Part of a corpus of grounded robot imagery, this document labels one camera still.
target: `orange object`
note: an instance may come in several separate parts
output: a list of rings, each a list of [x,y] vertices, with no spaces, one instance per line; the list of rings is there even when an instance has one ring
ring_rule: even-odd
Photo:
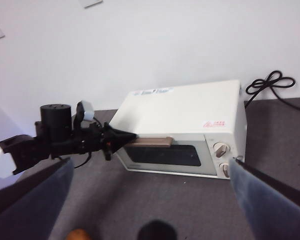
[[[66,236],[65,240],[92,240],[92,238],[85,230],[78,228],[72,230],[68,236]]]

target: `oven door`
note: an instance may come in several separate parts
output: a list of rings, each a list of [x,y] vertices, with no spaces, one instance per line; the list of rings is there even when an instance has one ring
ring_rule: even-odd
[[[167,137],[143,135],[141,138]],[[117,155],[127,170],[216,178],[217,172],[203,134],[169,134],[169,147],[125,146]]]

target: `black cable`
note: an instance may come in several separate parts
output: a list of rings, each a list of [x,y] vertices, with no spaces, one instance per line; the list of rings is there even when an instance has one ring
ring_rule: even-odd
[[[91,152],[88,153],[88,157],[86,158],[86,160],[83,163],[81,163],[79,166],[75,166],[74,168],[77,169],[77,168],[85,165],[90,159],[91,159]]]
[[[279,76],[277,78],[273,78],[273,76],[275,74],[279,74]],[[291,84],[289,85],[278,85],[276,83],[278,83],[279,81],[284,81],[284,80],[289,80],[291,81]],[[285,100],[283,100],[274,90],[274,88],[282,88],[282,89],[288,89],[288,88],[291,88],[292,86],[294,86],[296,84],[296,80],[293,79],[292,77],[290,76],[283,76],[282,75],[282,72],[279,71],[279,70],[275,70],[273,72],[271,72],[269,74],[269,76],[266,78],[266,80],[264,79],[256,79],[254,80],[246,89],[245,89],[245,92],[249,95],[253,95],[249,101],[244,105],[245,108],[247,108],[247,106],[251,103],[251,101],[264,89],[266,88],[270,88],[271,91],[273,92],[273,94],[278,98],[278,100],[280,100],[281,102],[283,102],[284,104],[294,108],[294,109],[297,109],[297,110],[300,110],[300,106],[296,106],[296,105],[293,105],[291,104],[290,102],[287,102]],[[254,88],[256,89],[255,91],[249,91],[250,88]]]
[[[96,119],[95,117],[93,117],[93,119],[98,123],[99,127],[102,128],[101,122],[98,119]]]

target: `brand label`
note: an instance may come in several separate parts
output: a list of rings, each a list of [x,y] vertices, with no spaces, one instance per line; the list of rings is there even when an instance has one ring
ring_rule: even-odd
[[[173,87],[164,87],[164,88],[155,88],[155,89],[134,91],[134,92],[132,92],[132,94],[134,96],[150,95],[150,94],[165,94],[165,93],[172,92],[173,90],[174,90]]]
[[[203,122],[203,125],[202,127],[203,128],[220,128],[220,127],[225,127],[226,126],[226,121],[213,121],[213,120],[210,120],[210,121],[204,121]]]

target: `white toaster oven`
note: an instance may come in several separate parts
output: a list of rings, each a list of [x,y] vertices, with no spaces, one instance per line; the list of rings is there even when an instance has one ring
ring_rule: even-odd
[[[228,179],[244,161],[247,120],[240,82],[130,92],[110,125],[137,134],[117,156],[129,171]]]

